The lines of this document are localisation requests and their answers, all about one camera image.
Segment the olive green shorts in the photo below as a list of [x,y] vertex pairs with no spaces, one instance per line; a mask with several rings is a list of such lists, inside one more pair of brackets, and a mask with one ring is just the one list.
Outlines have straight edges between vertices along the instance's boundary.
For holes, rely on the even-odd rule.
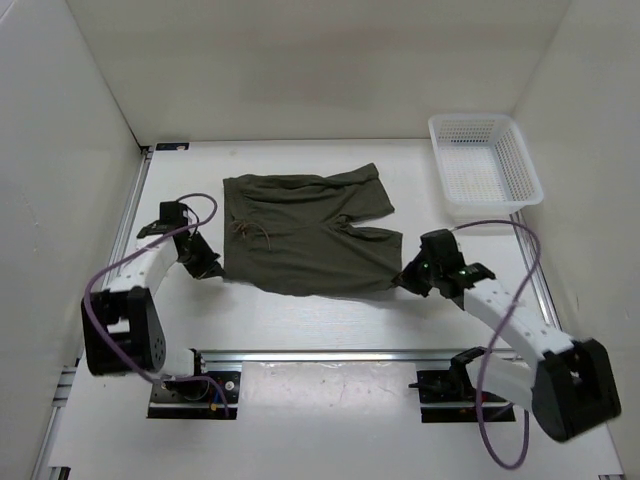
[[245,174],[224,179],[223,193],[228,280],[298,297],[393,288],[403,235],[367,224],[394,212],[374,164],[327,177]]

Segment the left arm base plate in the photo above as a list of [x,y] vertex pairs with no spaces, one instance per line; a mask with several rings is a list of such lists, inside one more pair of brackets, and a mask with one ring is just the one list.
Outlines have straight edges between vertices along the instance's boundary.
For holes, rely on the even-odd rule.
[[147,408],[148,419],[236,420],[242,386],[239,362],[209,363],[204,375],[223,391],[226,402],[209,381],[164,382],[152,386]]

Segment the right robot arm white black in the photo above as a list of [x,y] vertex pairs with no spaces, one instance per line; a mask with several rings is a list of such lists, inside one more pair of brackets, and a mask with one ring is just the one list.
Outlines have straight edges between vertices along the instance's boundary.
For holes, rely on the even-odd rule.
[[422,297],[437,291],[490,327],[523,362],[474,347],[454,356],[441,376],[420,375],[414,388],[441,402],[495,395],[529,412],[557,442],[620,416],[609,355],[600,342],[577,340],[546,325],[515,301],[491,270],[467,263],[451,231],[428,232],[420,241],[419,253],[396,276],[396,285]]

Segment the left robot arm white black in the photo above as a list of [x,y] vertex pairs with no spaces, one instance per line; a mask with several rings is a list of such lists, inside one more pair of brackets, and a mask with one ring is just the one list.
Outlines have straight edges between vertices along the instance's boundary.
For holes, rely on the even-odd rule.
[[195,349],[168,346],[154,296],[169,270],[183,266],[195,280],[223,277],[220,255],[199,231],[201,220],[185,203],[162,202],[159,217],[143,226],[132,253],[94,274],[81,301],[84,347],[92,375],[136,373],[150,383],[175,379],[188,400],[206,395],[210,377]]

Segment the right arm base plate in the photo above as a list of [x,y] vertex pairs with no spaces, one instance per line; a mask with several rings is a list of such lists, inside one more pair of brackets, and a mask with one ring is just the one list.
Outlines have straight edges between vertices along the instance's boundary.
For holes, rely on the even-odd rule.
[[[418,370],[409,385],[419,393],[422,424],[476,423],[475,393],[457,390],[448,370]],[[489,423],[515,422],[513,406],[492,393],[482,394],[484,420]]]

